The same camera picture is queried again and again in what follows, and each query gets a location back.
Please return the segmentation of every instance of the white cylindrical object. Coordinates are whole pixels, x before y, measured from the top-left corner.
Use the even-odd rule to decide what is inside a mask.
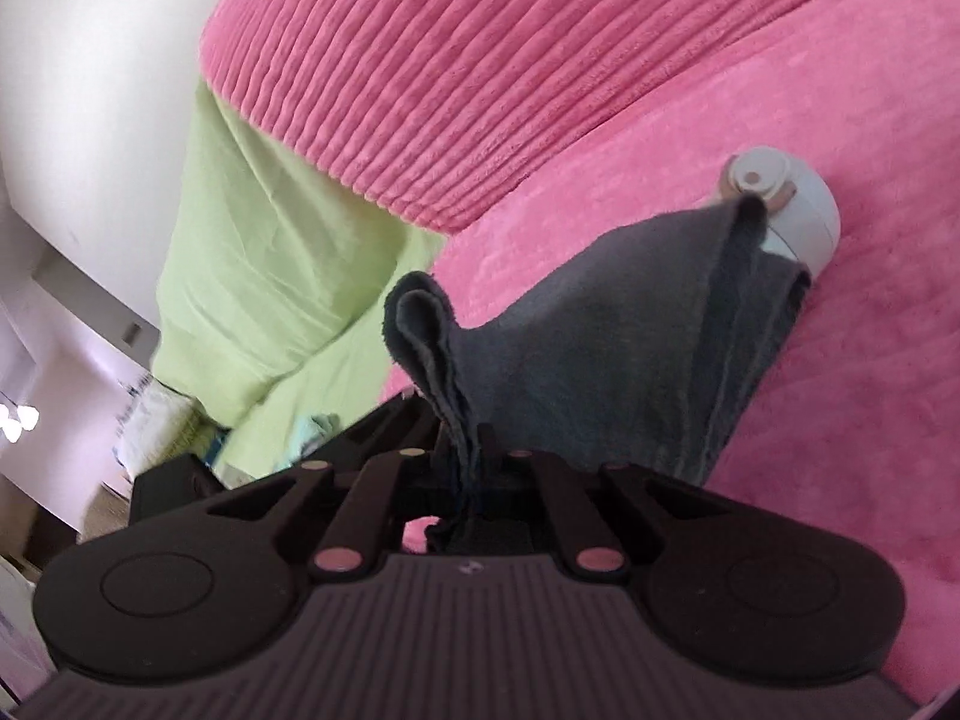
[[[728,178],[742,191],[771,199],[787,181],[797,194],[769,221],[763,248],[803,263],[813,278],[823,272],[840,242],[840,212],[826,182],[799,157],[771,146],[738,155]]]

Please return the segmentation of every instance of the gray towel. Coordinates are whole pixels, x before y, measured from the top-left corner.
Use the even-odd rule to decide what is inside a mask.
[[[458,493],[477,485],[484,422],[575,469],[702,485],[809,287],[765,233],[755,196],[621,227],[473,330],[430,276],[404,276],[384,338],[450,432]]]

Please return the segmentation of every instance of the light fixture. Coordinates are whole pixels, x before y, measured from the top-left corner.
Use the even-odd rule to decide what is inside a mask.
[[[40,421],[40,412],[33,406],[17,406],[16,416],[20,420],[20,424],[23,425],[23,429],[27,431],[37,427],[37,423]]]
[[[0,431],[3,431],[3,435],[9,442],[16,443],[23,435],[23,431],[37,427],[40,412],[33,406],[19,405],[6,392],[0,391],[0,396],[3,396],[16,409],[16,418],[14,418],[11,416],[10,409],[0,403]]]
[[[9,442],[16,443],[20,440],[20,434],[23,433],[23,425],[15,419],[8,419],[0,427],[0,430],[3,430],[3,435],[7,437]]]

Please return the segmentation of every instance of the pink fabric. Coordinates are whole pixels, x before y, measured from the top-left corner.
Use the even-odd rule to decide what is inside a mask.
[[[384,208],[461,230],[536,167],[807,0],[222,0],[211,88]]]
[[[816,167],[840,248],[712,488],[894,562],[888,670],[920,699],[960,680],[958,57],[960,0],[811,1],[570,146],[435,267],[475,326],[608,229],[694,205],[731,153]]]

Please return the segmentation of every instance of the green cushion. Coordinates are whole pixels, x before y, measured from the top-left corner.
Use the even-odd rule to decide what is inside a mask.
[[[408,269],[429,268],[442,245],[318,172],[200,84],[157,287],[152,372],[229,427],[271,389],[292,405],[304,380],[275,385],[314,370],[309,364],[317,366],[311,386],[333,376],[349,389],[344,404],[373,405],[388,365],[377,318],[385,293]]]
[[[401,252],[397,278],[426,266],[419,247],[410,247]],[[394,281],[385,286],[383,298]],[[373,409],[390,371],[390,355],[381,340],[382,305],[379,300],[300,370],[277,382],[230,433],[214,471],[220,474],[229,466],[254,479],[269,476],[287,459],[288,439],[299,418],[337,415],[339,424],[349,427]]]

